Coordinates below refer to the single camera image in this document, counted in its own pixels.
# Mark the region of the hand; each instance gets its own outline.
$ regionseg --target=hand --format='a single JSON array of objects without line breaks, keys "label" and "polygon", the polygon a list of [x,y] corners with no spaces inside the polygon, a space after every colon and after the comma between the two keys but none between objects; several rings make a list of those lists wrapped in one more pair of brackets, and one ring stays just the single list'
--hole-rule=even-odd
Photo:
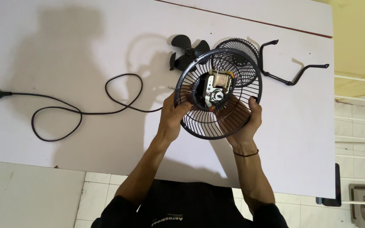
[{"label": "hand", "polygon": [[163,102],[159,130],[153,141],[169,145],[180,134],[180,121],[190,111],[192,105],[184,102],[174,108],[174,92]]},{"label": "hand", "polygon": [[[232,103],[239,102],[239,104],[237,104],[238,106],[244,106],[243,103],[239,101],[235,96],[232,96],[230,101]],[[230,115],[222,119],[219,124],[228,125],[224,123],[229,122],[242,123],[243,121],[245,121],[244,117],[248,117],[251,114],[250,121],[242,129],[226,137],[227,141],[232,146],[233,151],[241,155],[250,155],[257,152],[257,147],[253,141],[253,136],[256,133],[257,129],[261,126],[261,106],[256,103],[253,97],[250,97],[249,108],[251,113],[245,107],[236,107],[235,110]]]}]

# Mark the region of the black plastic fan blade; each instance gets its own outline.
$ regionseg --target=black plastic fan blade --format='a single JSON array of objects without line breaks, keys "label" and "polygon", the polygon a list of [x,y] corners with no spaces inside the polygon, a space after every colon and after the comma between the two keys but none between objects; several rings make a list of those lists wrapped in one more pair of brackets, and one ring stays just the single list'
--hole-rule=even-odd
[{"label": "black plastic fan blade", "polygon": [[192,63],[192,61],[194,61],[194,56],[180,56],[178,59],[176,59],[175,62],[175,67],[177,69],[179,69],[180,71],[185,71],[185,69]]},{"label": "black plastic fan blade", "polygon": [[[201,40],[201,42],[195,47],[195,58],[200,57],[201,55],[210,51],[209,45],[206,41]],[[207,60],[200,62],[201,65],[204,65]]]},{"label": "black plastic fan blade", "polygon": [[171,45],[185,50],[191,48],[191,40],[186,35],[178,35],[173,38]]},{"label": "black plastic fan blade", "polygon": [[177,52],[174,52],[170,57],[170,70],[174,70],[174,63],[176,61],[176,54]]}]

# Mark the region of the black t-shirt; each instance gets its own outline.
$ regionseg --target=black t-shirt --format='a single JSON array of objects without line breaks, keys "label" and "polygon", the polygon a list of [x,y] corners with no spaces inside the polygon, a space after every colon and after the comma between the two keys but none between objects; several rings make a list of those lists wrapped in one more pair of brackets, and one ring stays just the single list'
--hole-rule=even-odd
[{"label": "black t-shirt", "polygon": [[247,220],[236,208],[231,188],[206,183],[155,180],[138,212],[137,209],[122,196],[116,196],[91,228],[288,228],[276,205],[261,206],[253,221]]}]

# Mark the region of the wrist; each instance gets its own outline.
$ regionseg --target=wrist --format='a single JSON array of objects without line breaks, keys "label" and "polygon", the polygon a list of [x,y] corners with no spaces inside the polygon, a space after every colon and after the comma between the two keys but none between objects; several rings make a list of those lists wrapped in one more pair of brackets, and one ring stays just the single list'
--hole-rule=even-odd
[{"label": "wrist", "polygon": [[248,143],[240,143],[232,146],[233,152],[240,155],[252,155],[256,154],[258,149],[256,143],[252,140]]}]

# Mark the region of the black power cord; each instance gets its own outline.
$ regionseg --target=black power cord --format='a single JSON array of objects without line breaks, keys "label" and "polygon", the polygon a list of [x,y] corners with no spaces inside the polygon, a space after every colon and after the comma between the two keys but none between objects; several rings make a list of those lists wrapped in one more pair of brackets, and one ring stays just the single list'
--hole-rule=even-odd
[{"label": "black power cord", "polygon": [[[129,105],[125,105],[117,100],[115,100],[111,95],[109,95],[109,92],[108,92],[108,89],[107,89],[107,86],[108,86],[108,83],[116,78],[119,78],[119,77],[122,77],[122,76],[125,76],[125,75],[132,75],[132,76],[136,76],[139,78],[140,80],[140,91],[138,93],[138,95],[133,99],[132,102],[130,102]],[[54,98],[52,96],[47,96],[47,95],[41,95],[41,94],[35,94],[35,93],[26,93],[26,92],[4,92],[4,91],[1,91],[0,90],[0,99],[3,98],[4,96],[11,96],[11,95],[28,95],[28,96],[41,96],[41,97],[47,97],[47,98],[50,98],[50,99],[53,99],[53,100],[56,100],[56,101],[60,101],[74,109],[69,109],[69,108],[66,108],[66,107],[60,107],[60,106],[48,106],[48,107],[43,107],[37,111],[35,111],[33,113],[33,116],[32,116],[32,120],[31,120],[31,125],[32,125],[32,130],[33,130],[33,133],[42,141],[45,141],[45,142],[55,142],[55,141],[59,141],[59,140],[62,140],[66,137],[68,137],[69,135],[71,135],[73,132],[75,132],[77,130],[77,128],[80,126],[81,124],[81,121],[82,121],[82,115],[109,115],[109,114],[115,114],[115,113],[118,113],[118,112],[121,112],[127,108],[131,108],[133,110],[136,110],[136,111],[141,111],[141,112],[155,112],[155,111],[159,111],[162,109],[159,108],[159,109],[156,109],[156,110],[151,110],[151,111],[146,111],[146,110],[141,110],[141,109],[138,109],[138,108],[135,108],[135,107],[132,107],[131,105],[136,101],[136,99],[138,99],[138,97],[140,96],[140,93],[142,92],[143,90],[143,81],[142,81],[142,78],[137,75],[137,74],[133,74],[133,73],[125,73],[125,74],[121,74],[121,75],[118,75],[116,77],[113,77],[111,79],[109,79],[106,83],[105,83],[105,92],[107,93],[108,97],[112,100],[112,101],[115,101],[116,103],[124,106],[124,108],[118,110],[118,111],[111,111],[111,112],[82,112],[79,108],[77,108],[76,106],[73,106],[67,102],[64,102],[60,99],[57,99],[57,98]],[[66,111],[71,111],[71,112],[74,112],[74,113],[79,113],[80,114],[80,121],[78,122],[77,126],[70,132],[68,133],[66,136],[64,137],[61,137],[59,139],[54,139],[54,140],[48,140],[48,139],[44,139],[42,137],[40,137],[40,135],[36,132],[36,129],[34,128],[34,117],[36,116],[36,114],[39,112],[39,111],[42,111],[43,109],[48,109],[48,108],[59,108],[59,109],[63,109],[63,110],[66,110]]]}]

